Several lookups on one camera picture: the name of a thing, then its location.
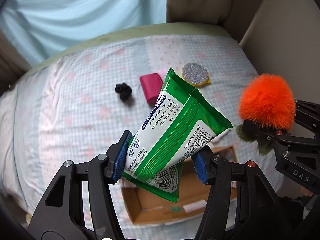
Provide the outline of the orange fluffy pompom toy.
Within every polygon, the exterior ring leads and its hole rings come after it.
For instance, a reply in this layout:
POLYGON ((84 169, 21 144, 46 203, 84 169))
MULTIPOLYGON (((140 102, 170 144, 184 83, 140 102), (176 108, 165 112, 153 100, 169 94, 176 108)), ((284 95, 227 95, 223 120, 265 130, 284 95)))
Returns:
POLYGON ((264 156, 272 151, 272 142, 259 129, 290 130, 296 113, 293 92, 279 75, 262 74, 244 89, 238 113, 242 124, 236 134, 244 142, 257 142, 258 152, 264 156))

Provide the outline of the round grey yellow sponge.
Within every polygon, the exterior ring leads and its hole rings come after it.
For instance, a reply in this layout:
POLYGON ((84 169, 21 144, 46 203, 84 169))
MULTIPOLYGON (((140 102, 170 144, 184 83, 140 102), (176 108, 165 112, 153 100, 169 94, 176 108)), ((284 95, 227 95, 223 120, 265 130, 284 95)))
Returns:
POLYGON ((181 70, 182 78, 194 87, 210 84, 209 74, 204 66, 198 63, 187 63, 181 70))

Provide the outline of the green wet wipes pack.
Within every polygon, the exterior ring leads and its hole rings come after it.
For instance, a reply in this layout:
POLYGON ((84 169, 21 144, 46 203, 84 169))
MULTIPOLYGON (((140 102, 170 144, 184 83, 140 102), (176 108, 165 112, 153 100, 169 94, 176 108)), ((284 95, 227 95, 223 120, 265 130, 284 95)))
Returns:
POLYGON ((176 202, 185 159, 232 127, 197 88, 169 69, 153 110, 129 142, 123 176, 176 202))

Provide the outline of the black scrunchie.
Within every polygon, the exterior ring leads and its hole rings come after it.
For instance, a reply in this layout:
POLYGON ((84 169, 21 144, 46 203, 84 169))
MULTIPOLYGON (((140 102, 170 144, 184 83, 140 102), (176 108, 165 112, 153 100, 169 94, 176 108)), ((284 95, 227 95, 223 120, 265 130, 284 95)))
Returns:
POLYGON ((114 90, 120 95, 122 101, 126 101, 132 94, 132 88, 126 83, 116 84, 114 90))

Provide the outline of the pink fluffy towel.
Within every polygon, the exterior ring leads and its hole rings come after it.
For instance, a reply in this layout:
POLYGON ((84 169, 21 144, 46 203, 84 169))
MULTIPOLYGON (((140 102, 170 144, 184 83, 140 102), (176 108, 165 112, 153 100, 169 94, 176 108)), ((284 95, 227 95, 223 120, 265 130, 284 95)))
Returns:
POLYGON ((165 77, 167 75, 168 68, 163 68, 157 71, 157 74, 160 76, 160 78, 164 81, 165 77))

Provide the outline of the checkered floral bed sheet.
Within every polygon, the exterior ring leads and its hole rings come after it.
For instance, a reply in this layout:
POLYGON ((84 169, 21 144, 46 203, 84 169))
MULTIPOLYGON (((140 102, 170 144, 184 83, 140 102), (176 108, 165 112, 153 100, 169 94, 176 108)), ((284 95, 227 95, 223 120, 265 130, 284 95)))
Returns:
MULTIPOLYGON (((168 68, 182 78, 181 70, 187 63, 206 68, 210 84, 195 88, 233 126, 207 145, 231 151, 234 162, 255 161, 272 187, 280 189, 283 176, 275 168, 273 153, 260 155, 256 142, 241 141, 235 131, 242 124, 238 115, 241 95, 257 76, 236 40, 153 35, 64 56, 22 77, 1 96, 1 193, 12 196, 33 214, 65 161, 77 164, 92 160, 117 143, 124 131, 130 131, 133 138, 156 104, 147 103, 141 76, 168 68), (114 90, 121 83, 132 88, 126 101, 114 90)), ((192 156, 183 162, 176 202, 138 187, 123 174, 110 185, 125 237, 195 236, 210 186, 197 177, 192 156)))

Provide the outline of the beige cushion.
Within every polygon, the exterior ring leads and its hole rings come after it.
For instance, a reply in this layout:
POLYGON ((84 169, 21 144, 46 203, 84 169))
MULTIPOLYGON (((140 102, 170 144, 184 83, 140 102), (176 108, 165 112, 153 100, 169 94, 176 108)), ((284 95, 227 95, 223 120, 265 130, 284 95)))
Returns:
POLYGON ((240 42, 263 0, 167 0, 166 21, 223 27, 240 42))

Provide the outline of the green mattress pad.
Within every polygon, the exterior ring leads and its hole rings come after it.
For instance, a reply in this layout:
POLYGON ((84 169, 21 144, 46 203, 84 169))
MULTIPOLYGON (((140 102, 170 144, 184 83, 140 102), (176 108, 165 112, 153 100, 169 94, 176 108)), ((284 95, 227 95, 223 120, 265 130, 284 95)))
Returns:
POLYGON ((39 70, 59 61, 60 58, 66 55, 76 53, 90 47, 97 47, 104 44, 153 35, 208 35, 231 37, 230 33, 223 27, 204 23, 176 22, 132 27, 100 35, 74 45, 31 68, 31 70, 27 71, 23 77, 33 75, 39 70))

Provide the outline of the light blue curtain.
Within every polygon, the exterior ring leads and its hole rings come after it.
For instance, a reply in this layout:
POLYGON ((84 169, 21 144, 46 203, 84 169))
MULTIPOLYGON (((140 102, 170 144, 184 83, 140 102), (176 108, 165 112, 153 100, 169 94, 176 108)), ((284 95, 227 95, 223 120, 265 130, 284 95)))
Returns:
POLYGON ((1 30, 35 66, 80 42, 164 23, 167 0, 7 0, 1 30))

